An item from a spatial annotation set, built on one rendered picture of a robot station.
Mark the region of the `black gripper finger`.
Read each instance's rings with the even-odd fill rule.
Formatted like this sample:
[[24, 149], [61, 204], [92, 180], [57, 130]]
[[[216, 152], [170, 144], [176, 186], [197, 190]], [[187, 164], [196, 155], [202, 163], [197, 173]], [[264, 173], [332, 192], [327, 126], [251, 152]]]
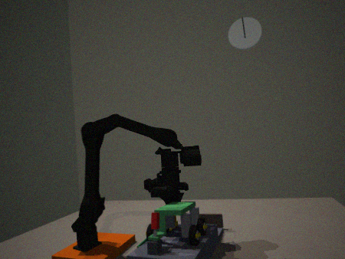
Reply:
[[176, 195], [178, 195], [178, 196], [179, 196], [179, 198], [178, 198], [178, 202], [180, 202], [180, 201], [182, 200], [182, 197], [183, 197], [184, 193], [179, 193], [179, 194], [176, 194]]
[[177, 202], [178, 201], [178, 198], [179, 196], [178, 195], [175, 195], [175, 196], [172, 196], [172, 197], [168, 197], [168, 198], [161, 198], [166, 205], [168, 205], [169, 203], [171, 202]]

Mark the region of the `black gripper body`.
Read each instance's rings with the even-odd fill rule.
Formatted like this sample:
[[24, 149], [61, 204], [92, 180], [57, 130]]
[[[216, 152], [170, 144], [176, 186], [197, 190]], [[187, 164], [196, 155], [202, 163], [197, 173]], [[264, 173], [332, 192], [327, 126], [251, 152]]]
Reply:
[[151, 192], [151, 198], [168, 198], [179, 194], [179, 190], [189, 190], [186, 182], [179, 182], [179, 167], [162, 168], [159, 174], [162, 174], [162, 186], [154, 187]]

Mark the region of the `red-headed metal pin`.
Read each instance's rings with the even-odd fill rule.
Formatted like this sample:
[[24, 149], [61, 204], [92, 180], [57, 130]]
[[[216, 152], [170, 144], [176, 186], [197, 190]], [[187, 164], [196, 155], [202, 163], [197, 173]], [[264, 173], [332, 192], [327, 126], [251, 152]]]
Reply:
[[151, 229], [153, 229], [153, 237], [156, 237], [156, 229], [159, 228], [159, 213], [152, 213]]

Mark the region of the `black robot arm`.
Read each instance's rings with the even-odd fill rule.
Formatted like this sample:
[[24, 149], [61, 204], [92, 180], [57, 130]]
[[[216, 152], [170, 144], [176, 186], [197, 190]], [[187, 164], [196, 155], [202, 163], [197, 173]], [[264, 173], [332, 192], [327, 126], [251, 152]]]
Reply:
[[162, 168], [179, 167], [178, 153], [180, 163], [184, 166], [202, 164], [199, 146], [182, 146], [176, 132], [171, 129], [148, 126], [119, 114], [85, 123], [80, 130], [85, 148], [85, 195], [80, 205], [79, 218], [71, 225], [73, 232], [77, 232], [77, 245], [73, 249], [89, 251], [102, 244], [98, 241], [95, 224], [105, 209], [105, 198], [101, 198], [99, 194], [100, 148], [104, 134], [117, 127], [147, 136], [164, 146], [181, 149], [171, 152], [171, 149], [159, 147], [155, 154], [161, 154]]

